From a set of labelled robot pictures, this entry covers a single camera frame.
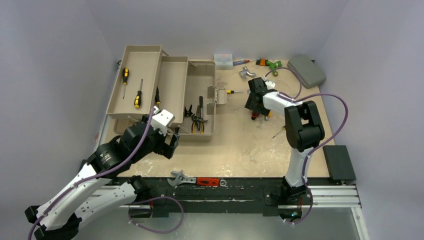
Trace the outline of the red black utility knife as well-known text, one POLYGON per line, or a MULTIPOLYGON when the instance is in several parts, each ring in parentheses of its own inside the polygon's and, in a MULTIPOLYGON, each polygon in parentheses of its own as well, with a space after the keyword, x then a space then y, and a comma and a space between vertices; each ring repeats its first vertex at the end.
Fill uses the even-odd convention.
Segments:
POLYGON ((259 112, 252 111, 251 119, 255 121, 261 114, 259 112))

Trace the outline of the black yellow short screwdriver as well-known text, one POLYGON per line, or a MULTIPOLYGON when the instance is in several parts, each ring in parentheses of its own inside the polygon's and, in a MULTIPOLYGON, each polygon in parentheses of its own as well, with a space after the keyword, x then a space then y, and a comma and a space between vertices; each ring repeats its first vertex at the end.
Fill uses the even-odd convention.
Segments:
POLYGON ((142 92, 142 88, 143 88, 143 79, 141 79, 141 81, 140 81, 140 85, 139 85, 139 89, 138 89, 138 91, 137 91, 137 94, 136 94, 136 96, 135 96, 135 98, 134 98, 134 107, 136 108, 136 109, 139 109, 140 107, 141 107, 141 105, 142 105, 142 95, 143 95, 143 92, 142 92))

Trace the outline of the black long screwdriver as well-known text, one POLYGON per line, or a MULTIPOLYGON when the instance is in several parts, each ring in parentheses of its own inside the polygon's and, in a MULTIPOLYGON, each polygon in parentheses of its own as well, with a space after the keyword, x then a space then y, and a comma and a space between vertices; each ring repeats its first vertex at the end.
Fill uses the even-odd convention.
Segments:
POLYGON ((161 104, 161 101, 160 101, 160 92, 159 92, 159 88, 158 87, 156 87, 154 101, 155 101, 155 105, 156 106, 159 106, 161 104))

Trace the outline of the black thin screwdriver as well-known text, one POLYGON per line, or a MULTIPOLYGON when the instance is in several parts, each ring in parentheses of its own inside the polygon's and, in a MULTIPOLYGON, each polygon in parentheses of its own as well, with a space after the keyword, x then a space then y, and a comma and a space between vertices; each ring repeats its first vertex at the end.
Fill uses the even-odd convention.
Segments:
POLYGON ((284 131, 285 131, 285 128, 281 128, 272 138, 274 139, 275 137, 277 137, 279 134, 281 134, 284 131))

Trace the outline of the yellow black pliers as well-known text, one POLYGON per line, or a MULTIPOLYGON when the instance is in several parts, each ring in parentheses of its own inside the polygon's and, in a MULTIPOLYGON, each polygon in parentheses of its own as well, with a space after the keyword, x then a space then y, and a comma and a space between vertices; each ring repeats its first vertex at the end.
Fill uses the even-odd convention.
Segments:
POLYGON ((199 131, 200 134, 204 133, 204 123, 207 121, 204 120, 202 117, 199 117, 197 115, 193 115, 191 117, 192 119, 192 125, 191 125, 191 133, 195 134, 196 131, 199 131))

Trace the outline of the small black hammer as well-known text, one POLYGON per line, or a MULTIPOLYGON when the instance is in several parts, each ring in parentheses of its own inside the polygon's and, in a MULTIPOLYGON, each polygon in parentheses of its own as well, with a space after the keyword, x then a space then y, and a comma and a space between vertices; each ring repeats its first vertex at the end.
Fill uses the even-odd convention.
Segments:
POLYGON ((203 96, 199 96, 199 105, 197 106, 196 113, 194 113, 193 115, 196 115, 198 117, 203 118, 203 105, 204 105, 204 98, 203 98, 203 96))

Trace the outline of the beige translucent plastic toolbox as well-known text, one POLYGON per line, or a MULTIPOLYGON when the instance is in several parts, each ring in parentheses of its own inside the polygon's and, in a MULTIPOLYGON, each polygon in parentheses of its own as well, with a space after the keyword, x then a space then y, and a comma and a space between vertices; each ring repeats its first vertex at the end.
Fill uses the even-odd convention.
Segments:
POLYGON ((189 59, 188 56, 172 56, 161 45, 126 45, 118 63, 117 76, 106 109, 113 126, 113 136, 122 135, 125 129, 139 121, 155 103, 159 89, 159 109, 171 112, 175 119, 170 128, 179 128, 181 139, 190 142, 209 142, 216 128, 217 106, 227 102, 225 88, 219 87, 216 67, 212 60, 189 59), (129 77, 123 99, 122 71, 129 69, 129 77), (134 100, 142 85, 142 104, 135 108, 134 100), (184 107, 192 105, 195 114, 203 96, 204 133, 192 133, 192 118, 184 118, 184 107))

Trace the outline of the black yellow stubby screwdriver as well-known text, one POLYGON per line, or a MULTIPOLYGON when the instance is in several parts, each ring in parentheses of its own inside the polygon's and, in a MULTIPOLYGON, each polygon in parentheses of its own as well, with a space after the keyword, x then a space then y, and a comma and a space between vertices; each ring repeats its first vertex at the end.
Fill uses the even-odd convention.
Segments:
POLYGON ((129 75, 130 75, 130 70, 125 67, 122 70, 122 84, 123 84, 123 94, 122 94, 122 98, 125 98, 126 95, 126 88, 127 88, 127 84, 128 84, 128 79, 129 79, 129 75))

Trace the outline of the orange utility knife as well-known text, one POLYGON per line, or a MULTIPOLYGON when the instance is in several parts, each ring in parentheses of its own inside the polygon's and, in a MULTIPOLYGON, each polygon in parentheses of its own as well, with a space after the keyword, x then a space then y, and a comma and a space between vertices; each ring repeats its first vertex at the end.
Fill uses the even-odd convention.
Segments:
POLYGON ((264 120, 269 121, 271 116, 272 116, 272 112, 270 111, 267 115, 264 116, 264 120))

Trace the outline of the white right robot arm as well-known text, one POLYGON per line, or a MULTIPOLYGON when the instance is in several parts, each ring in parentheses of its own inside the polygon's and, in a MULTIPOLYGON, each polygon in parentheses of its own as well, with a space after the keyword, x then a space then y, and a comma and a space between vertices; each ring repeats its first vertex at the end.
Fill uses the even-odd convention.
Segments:
POLYGON ((314 101, 297 101, 270 89, 260 77, 247 83, 249 95, 244 107, 251 111, 252 120, 260 115, 268 116, 270 112, 284 117, 284 131, 291 154, 278 198, 292 204, 307 189, 308 154, 325 137, 317 105, 314 101))

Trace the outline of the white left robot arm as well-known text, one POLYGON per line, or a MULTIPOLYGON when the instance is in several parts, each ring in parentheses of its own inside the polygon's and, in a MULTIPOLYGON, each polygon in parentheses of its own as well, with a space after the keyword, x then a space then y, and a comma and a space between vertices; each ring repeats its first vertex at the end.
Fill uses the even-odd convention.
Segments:
POLYGON ((166 143, 171 119, 155 116, 134 123, 123 134, 98 146, 77 175, 54 197, 42 205, 32 205, 25 216, 32 224, 30 240, 71 240, 90 221, 122 205, 151 203, 151 189, 135 175, 111 193, 91 195, 145 156, 155 153, 170 159, 179 143, 179 134, 166 143))

